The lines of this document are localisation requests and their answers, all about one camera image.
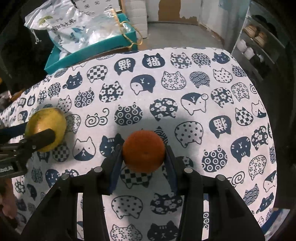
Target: orange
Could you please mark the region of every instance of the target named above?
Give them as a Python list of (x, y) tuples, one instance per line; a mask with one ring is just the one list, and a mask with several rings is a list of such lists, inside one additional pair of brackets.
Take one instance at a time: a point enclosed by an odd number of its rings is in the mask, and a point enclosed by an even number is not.
[(163, 163), (165, 145), (153, 131), (135, 131), (125, 140), (122, 154), (126, 166), (132, 171), (151, 173)]

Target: table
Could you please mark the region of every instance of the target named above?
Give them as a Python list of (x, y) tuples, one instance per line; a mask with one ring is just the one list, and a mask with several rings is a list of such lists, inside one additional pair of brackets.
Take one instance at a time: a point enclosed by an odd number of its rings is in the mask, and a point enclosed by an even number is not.
[[(47, 76), (1, 118), (14, 126), (46, 107), (65, 113), (65, 140), (53, 151), (34, 153), (28, 173), (14, 178), (22, 225), (62, 173), (87, 173), (141, 129), (155, 131), (200, 174), (225, 175), (261, 226), (271, 215), (276, 158), (268, 116), (251, 81), (225, 50), (165, 48), (90, 60)], [(171, 193), (166, 177), (164, 166), (140, 174), (123, 164), (113, 195), (103, 197), (111, 240), (175, 239), (183, 197)], [(82, 203), (79, 195), (80, 238)], [(206, 238), (206, 198), (204, 204)]]

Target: drawstring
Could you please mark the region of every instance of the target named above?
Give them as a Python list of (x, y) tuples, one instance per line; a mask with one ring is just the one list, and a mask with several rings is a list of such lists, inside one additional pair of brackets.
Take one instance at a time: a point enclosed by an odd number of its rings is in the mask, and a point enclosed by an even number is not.
[(34, 35), (34, 37), (35, 37), (35, 40), (36, 40), (35, 44), (41, 42), (41, 40), (36, 36), (36, 34), (35, 34), (35, 32), (34, 32), (34, 29), (31, 29), (31, 33), (32, 33), (32, 34)]

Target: gray floor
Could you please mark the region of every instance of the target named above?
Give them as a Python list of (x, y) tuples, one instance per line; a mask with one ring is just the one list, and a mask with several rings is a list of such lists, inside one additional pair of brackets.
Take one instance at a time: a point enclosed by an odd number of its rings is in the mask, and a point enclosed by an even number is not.
[(216, 47), (223, 48), (220, 40), (199, 26), (173, 23), (148, 24), (148, 38), (143, 49), (164, 47)]

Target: silver screw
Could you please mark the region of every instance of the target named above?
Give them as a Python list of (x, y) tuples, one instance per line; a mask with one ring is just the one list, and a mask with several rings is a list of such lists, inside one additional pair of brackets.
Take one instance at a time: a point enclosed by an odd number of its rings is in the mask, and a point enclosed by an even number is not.
[(101, 167), (95, 167), (94, 168), (94, 171), (99, 173), (99, 172), (103, 171), (103, 168), (101, 168)]
[(223, 176), (223, 175), (218, 175), (217, 178), (218, 178), (218, 180), (220, 180), (220, 181), (224, 181), (224, 180), (226, 179), (226, 177)]
[(186, 172), (186, 173), (192, 173), (193, 170), (190, 167), (186, 167), (186, 168), (184, 168), (184, 172)]
[(69, 178), (69, 174), (68, 173), (64, 173), (64, 174), (62, 174), (62, 176), (61, 176), (61, 178), (63, 179), (63, 180), (66, 180), (66, 179), (68, 179)]

